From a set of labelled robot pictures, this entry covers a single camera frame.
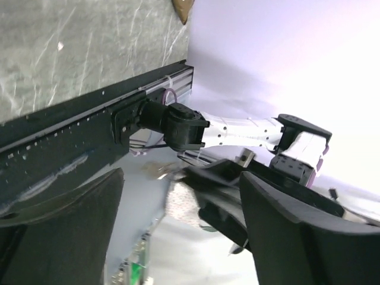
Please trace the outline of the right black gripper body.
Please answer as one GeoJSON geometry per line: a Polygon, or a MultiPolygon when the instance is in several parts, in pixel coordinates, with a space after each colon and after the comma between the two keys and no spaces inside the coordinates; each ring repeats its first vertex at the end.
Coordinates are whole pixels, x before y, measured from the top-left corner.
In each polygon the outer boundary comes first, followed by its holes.
{"type": "Polygon", "coordinates": [[[265,166],[251,160],[247,171],[276,190],[336,217],[344,216],[344,208],[335,201],[311,190],[315,171],[307,164],[283,154],[276,154],[265,166]]]}

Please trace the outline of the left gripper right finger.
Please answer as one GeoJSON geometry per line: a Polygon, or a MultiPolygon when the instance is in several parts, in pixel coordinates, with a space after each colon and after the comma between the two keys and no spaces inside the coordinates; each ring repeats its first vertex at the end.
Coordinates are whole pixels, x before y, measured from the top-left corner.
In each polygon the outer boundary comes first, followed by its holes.
{"type": "Polygon", "coordinates": [[[239,179],[259,284],[379,284],[379,228],[294,199],[249,172],[239,179]]]}

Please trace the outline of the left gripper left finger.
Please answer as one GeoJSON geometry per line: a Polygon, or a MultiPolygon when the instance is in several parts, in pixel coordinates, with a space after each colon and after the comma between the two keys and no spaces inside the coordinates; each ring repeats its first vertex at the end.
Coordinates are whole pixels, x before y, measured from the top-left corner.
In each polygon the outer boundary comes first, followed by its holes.
{"type": "Polygon", "coordinates": [[[124,173],[1,219],[1,284],[102,284],[124,173]]]}

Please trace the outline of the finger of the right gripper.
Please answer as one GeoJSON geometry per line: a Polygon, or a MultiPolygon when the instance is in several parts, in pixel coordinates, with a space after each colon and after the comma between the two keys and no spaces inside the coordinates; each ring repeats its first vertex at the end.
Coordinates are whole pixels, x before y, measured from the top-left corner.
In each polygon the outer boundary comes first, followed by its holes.
{"type": "Polygon", "coordinates": [[[199,209],[198,216],[238,247],[251,252],[244,218],[237,218],[213,204],[199,209]]]}
{"type": "Polygon", "coordinates": [[[207,204],[241,207],[239,177],[245,168],[221,159],[205,166],[187,166],[182,170],[180,182],[190,187],[201,208],[207,204]]]}

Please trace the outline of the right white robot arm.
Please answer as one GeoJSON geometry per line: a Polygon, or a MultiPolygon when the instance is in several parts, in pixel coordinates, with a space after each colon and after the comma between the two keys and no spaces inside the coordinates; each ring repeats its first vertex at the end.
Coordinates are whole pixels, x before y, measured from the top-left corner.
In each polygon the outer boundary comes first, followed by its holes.
{"type": "Polygon", "coordinates": [[[268,119],[228,119],[200,113],[180,103],[142,104],[141,127],[159,132],[175,151],[216,146],[260,147],[273,154],[268,166],[257,161],[219,160],[185,168],[183,182],[195,192],[198,215],[235,243],[233,252],[249,248],[247,228],[238,190],[241,172],[248,171],[308,205],[337,217],[344,209],[311,190],[331,133],[296,116],[281,114],[268,119]]]}

